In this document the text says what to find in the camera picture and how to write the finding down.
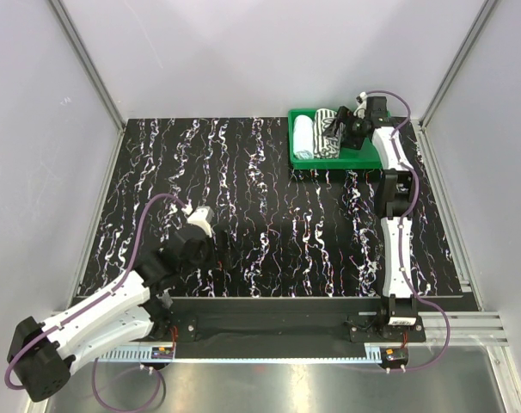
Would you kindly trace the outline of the green white striped towel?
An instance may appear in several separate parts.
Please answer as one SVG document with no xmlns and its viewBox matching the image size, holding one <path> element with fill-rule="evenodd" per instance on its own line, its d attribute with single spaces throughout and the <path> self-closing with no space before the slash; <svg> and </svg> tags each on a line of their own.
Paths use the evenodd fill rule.
<svg viewBox="0 0 521 413">
<path fill-rule="evenodd" d="M 331 130 L 336 112 L 327 108 L 316 110 L 313 126 L 314 158 L 333 159 L 339 156 L 340 140 Z"/>
</svg>

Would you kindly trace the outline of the light blue towel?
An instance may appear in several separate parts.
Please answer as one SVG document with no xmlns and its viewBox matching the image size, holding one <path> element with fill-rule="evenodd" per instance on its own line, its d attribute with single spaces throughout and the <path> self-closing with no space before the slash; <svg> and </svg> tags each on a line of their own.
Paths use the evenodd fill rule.
<svg viewBox="0 0 521 413">
<path fill-rule="evenodd" d="M 314 158 L 314 123 L 306 115 L 299 115 L 294 121 L 292 143 L 293 155 L 300 160 Z"/>
</svg>

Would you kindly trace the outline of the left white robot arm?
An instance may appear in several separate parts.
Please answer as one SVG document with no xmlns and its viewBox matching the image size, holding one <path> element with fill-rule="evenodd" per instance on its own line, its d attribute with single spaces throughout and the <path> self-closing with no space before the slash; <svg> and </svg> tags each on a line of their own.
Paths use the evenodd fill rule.
<svg viewBox="0 0 521 413">
<path fill-rule="evenodd" d="M 226 230 L 207 233 L 198 225 L 184 225 L 140 255 L 129 273 L 78 304 L 42 322 L 27 317 L 18 323 L 7 356 L 6 386 L 41 402 L 108 351 L 144 338 L 164 339 L 174 330 L 170 291 L 197 270 L 234 268 L 237 256 Z"/>
</svg>

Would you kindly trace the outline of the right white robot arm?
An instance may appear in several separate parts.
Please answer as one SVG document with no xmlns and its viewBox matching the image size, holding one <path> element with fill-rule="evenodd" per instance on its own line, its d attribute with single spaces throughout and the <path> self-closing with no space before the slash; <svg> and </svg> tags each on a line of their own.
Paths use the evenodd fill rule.
<svg viewBox="0 0 521 413">
<path fill-rule="evenodd" d="M 417 321 L 409 248 L 420 184 L 401 145 L 400 130 L 407 121 L 397 124 L 389 116 L 389 95 L 381 90 L 360 93 L 357 108 L 339 108 L 323 134 L 340 138 L 351 149 L 369 139 L 380 159 L 382 176 L 374 207 L 383 230 L 384 278 L 380 310 L 365 330 L 391 342 L 404 336 Z"/>
</svg>

